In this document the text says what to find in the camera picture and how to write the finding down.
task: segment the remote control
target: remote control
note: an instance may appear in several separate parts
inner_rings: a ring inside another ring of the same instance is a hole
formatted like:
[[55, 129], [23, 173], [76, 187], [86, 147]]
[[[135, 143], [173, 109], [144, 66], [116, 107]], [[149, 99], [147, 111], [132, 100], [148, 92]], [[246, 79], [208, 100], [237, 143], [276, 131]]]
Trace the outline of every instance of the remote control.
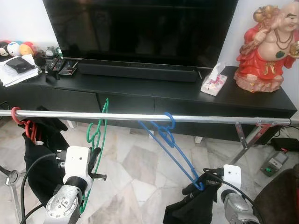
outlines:
[[48, 66], [49, 70], [53, 70], [54, 66], [58, 62], [59, 58], [55, 57], [53, 59], [46, 58], [46, 65]]
[[53, 68], [53, 71], [60, 71], [65, 63], [65, 59], [59, 59], [56, 63], [55, 67]]

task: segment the metal rod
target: metal rod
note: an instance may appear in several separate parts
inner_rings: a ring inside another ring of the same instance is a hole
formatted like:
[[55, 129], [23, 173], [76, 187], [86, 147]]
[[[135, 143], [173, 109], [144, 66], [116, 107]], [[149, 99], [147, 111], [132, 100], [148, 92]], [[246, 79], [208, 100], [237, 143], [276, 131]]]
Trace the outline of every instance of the metal rod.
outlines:
[[246, 147], [244, 147], [229, 164], [234, 165], [250, 149], [250, 147], [252, 147], [257, 142], [257, 140], [262, 137], [262, 135], [269, 129], [269, 127], [270, 125], [264, 125], [262, 128], [258, 127], [258, 129], [254, 131], [253, 136], [248, 136], [248, 143], [246, 144]]
[[[0, 116], [11, 116], [11, 110], [0, 110]], [[117, 114], [117, 113], [85, 113], [85, 112], [58, 112], [58, 111], [16, 111], [19, 117], [48, 117], [65, 119], [107, 119], [107, 120], [141, 120], [141, 121], [169, 121], [166, 115], [155, 114]], [[176, 122], [192, 123], [219, 123], [289, 126], [293, 124], [290, 119], [282, 118], [246, 118], [246, 117], [216, 117], [216, 116], [180, 116], [174, 115]]]
[[18, 194], [17, 194], [17, 189], [16, 189], [15, 184], [10, 185], [9, 188], [10, 188], [12, 198], [14, 200], [15, 216], [19, 220], [19, 223], [20, 223], [22, 221], [22, 215], [21, 215], [21, 208], [20, 208], [19, 198], [18, 198]]
[[6, 177], [9, 177], [10, 171], [0, 166], [0, 172], [2, 172]]
[[244, 132], [243, 132], [243, 129], [242, 129], [242, 125], [239, 122], [236, 122], [235, 123], [235, 128], [237, 130], [237, 133], [238, 133], [240, 142], [243, 145], [243, 148], [247, 149], [247, 142], [246, 142], [246, 138], [245, 138], [245, 135], [244, 135]]

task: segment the black television screen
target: black television screen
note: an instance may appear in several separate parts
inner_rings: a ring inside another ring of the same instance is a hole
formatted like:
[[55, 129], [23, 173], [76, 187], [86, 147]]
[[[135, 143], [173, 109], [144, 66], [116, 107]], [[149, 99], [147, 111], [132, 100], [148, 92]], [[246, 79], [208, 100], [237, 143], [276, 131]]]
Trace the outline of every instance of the black television screen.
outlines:
[[43, 0], [64, 57], [215, 66], [237, 0]]

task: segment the soundbar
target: soundbar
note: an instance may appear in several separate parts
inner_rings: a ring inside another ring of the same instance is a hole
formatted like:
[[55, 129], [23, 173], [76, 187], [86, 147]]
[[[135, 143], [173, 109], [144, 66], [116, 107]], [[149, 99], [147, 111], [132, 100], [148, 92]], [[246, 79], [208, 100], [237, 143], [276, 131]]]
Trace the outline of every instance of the soundbar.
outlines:
[[195, 67], [112, 62], [83, 59], [78, 63], [82, 74], [128, 78], [157, 79], [177, 82], [195, 82], [199, 76]]

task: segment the black cable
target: black cable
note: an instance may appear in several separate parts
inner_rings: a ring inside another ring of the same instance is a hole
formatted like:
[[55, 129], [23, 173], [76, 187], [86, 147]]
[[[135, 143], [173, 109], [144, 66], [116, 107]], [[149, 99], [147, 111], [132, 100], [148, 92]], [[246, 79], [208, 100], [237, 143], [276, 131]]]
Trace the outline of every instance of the black cable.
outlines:
[[297, 127], [295, 127], [295, 126], [289, 126], [289, 127], [292, 127], [292, 128], [295, 128], [295, 129], [299, 130], [299, 128], [297, 128]]
[[29, 174], [29, 172], [31, 171], [31, 169], [41, 160], [51, 157], [51, 156], [55, 156], [56, 154], [51, 153], [51, 154], [47, 154], [47, 155], [43, 155], [42, 157], [39, 157], [37, 160], [34, 161], [34, 163], [32, 163], [32, 165], [29, 167], [29, 169], [27, 170], [26, 174], [24, 175], [23, 181], [22, 181], [22, 185], [21, 185], [21, 213], [22, 213], [22, 219], [25, 218], [25, 203], [24, 203], [24, 188], [25, 188], [25, 182], [27, 179], [27, 176]]
[[279, 129], [278, 135], [273, 135], [273, 137], [278, 137], [281, 134], [281, 128]]
[[228, 183], [228, 182], [222, 180], [221, 178], [217, 177], [217, 176], [214, 175], [213, 173], [209, 172], [209, 170], [208, 170], [207, 168], [204, 168], [203, 170], [204, 170], [204, 172], [205, 172], [206, 174], [208, 174], [208, 175], [212, 176], [213, 178], [215, 178], [216, 180], [218, 180], [218, 181], [220, 181], [220, 182], [222, 182], [222, 183], [224, 183], [224, 184], [226, 184], [226, 185], [232, 187], [233, 189], [235, 189], [236, 191], [238, 191], [241, 195], [243, 195], [243, 196], [244, 196], [244, 197], [245, 197], [245, 198], [252, 204], [252, 206], [256, 209], [258, 216], [259, 216], [259, 217], [261, 218], [261, 220], [262, 220], [262, 223], [261, 223], [261, 224], [266, 224], [266, 222], [265, 222], [265, 220], [264, 220], [262, 214], [260, 213], [260, 211], [258, 210], [258, 208], [256, 207], [256, 205], [254, 204], [254, 202], [253, 202], [253, 201], [252, 201], [252, 200], [251, 200], [251, 199], [250, 199], [250, 198], [249, 198], [243, 191], [241, 191], [240, 189], [238, 189], [237, 187], [235, 187], [235, 186], [232, 185], [231, 183]]
[[26, 219], [28, 219], [28, 217], [29, 217], [33, 212], [35, 212], [35, 211], [38, 210], [39, 208], [45, 206], [47, 203], [48, 203], [48, 202], [44, 202], [44, 203], [42, 203], [42, 204], [36, 206], [36, 207], [35, 207], [33, 210], [31, 210], [30, 212], [28, 212], [28, 214], [25, 215], [25, 217], [22, 219], [22, 221], [20, 222], [20, 224], [24, 224], [25, 221], [26, 221]]

